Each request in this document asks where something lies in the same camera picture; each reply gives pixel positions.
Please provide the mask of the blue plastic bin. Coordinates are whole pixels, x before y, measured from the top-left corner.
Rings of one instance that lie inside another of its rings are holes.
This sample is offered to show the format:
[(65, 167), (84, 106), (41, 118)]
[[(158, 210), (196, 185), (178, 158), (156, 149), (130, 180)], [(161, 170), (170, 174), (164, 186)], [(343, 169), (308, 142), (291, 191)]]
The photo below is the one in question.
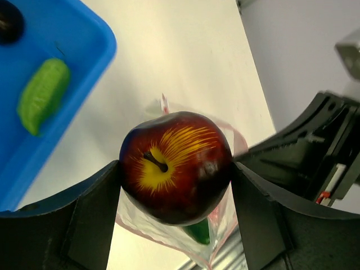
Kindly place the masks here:
[(1, 2), (1, 210), (14, 210), (116, 52), (81, 1)]

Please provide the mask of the green bean pod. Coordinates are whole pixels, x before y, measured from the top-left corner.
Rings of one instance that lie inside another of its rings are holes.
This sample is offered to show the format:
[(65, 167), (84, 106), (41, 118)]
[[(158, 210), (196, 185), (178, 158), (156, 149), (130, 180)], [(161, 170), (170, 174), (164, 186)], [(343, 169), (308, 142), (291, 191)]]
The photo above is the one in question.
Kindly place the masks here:
[(67, 64), (59, 58), (49, 58), (28, 81), (16, 111), (22, 126), (31, 135), (38, 136), (41, 125), (58, 110), (70, 79)]

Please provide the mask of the green cucumber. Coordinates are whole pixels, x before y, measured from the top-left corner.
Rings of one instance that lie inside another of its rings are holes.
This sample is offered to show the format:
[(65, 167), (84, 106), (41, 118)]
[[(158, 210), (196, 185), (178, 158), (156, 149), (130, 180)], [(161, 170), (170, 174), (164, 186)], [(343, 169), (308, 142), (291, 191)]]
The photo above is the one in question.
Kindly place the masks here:
[(182, 227), (182, 230), (194, 241), (202, 245), (210, 244), (209, 223), (207, 219)]

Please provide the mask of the clear pink-dotted zip bag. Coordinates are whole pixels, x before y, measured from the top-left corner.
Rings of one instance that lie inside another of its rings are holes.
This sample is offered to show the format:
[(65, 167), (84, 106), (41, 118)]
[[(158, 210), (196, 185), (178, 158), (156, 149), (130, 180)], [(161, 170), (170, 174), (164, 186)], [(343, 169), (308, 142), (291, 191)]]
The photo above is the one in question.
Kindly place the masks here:
[[(178, 111), (201, 113), (178, 103), (169, 103), (163, 94), (161, 99), (153, 101), (146, 107), (143, 119), (152, 120), (162, 115)], [(233, 139), (230, 139), (230, 136), (226, 135), (228, 142), (232, 141), (230, 149), (233, 154), (237, 155), (247, 152), (247, 143), (238, 130), (215, 116), (206, 116), (215, 122), (225, 134), (233, 133)], [(119, 226), (135, 235), (178, 250), (186, 254), (199, 266), (205, 269), (212, 269), (210, 264), (217, 252), (226, 243), (238, 225), (231, 185), (227, 188), (223, 199), (217, 207), (208, 215), (207, 220), (209, 223), (210, 244), (202, 245), (190, 238), (190, 236), (182, 230), (182, 227), (161, 224), (141, 212), (134, 203), (130, 201), (125, 192), (121, 191), (115, 221)]]

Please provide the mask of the dark purple plum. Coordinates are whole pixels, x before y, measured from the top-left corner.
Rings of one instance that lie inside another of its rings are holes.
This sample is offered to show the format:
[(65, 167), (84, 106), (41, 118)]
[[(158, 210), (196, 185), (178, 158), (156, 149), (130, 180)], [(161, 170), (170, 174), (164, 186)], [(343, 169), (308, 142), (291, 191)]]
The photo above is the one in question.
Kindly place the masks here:
[(20, 10), (11, 2), (1, 0), (1, 44), (17, 42), (24, 29), (25, 20)]

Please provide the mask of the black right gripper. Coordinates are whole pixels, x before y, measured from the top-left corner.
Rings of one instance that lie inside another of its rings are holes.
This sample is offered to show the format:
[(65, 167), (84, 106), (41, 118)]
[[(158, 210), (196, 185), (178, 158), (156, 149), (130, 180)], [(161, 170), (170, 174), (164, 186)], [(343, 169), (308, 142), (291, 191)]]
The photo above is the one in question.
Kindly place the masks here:
[(234, 160), (305, 199), (341, 200), (359, 184), (359, 101), (318, 92), (291, 124)]

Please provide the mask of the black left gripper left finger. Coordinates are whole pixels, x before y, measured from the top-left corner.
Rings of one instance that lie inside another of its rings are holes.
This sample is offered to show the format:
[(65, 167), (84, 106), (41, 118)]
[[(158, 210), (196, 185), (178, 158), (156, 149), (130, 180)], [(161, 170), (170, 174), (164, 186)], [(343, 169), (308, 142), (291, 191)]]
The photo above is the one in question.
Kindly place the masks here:
[(106, 269), (119, 163), (17, 211), (1, 212), (1, 269)]

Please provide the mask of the dark red onion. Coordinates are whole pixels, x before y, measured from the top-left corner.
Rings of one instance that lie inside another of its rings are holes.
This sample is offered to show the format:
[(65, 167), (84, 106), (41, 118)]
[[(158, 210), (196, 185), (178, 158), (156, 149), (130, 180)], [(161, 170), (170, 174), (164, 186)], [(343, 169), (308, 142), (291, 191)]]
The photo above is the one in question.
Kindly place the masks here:
[(187, 226), (206, 218), (229, 183), (232, 153), (209, 118), (173, 112), (134, 127), (119, 153), (121, 186), (160, 223)]

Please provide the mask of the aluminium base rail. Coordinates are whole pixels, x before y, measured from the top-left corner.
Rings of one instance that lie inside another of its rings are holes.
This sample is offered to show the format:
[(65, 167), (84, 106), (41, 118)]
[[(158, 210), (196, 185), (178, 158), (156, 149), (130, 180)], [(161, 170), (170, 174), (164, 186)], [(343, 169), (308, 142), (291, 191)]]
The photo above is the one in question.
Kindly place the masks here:
[(241, 240), (228, 240), (210, 264), (212, 269), (248, 270)]

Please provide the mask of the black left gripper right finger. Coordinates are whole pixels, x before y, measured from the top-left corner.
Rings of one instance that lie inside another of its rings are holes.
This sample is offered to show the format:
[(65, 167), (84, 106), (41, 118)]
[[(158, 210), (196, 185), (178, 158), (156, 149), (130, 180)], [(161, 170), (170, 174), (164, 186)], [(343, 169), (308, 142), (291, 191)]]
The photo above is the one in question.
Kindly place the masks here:
[(233, 164), (249, 269), (359, 269), (359, 215), (316, 204)]

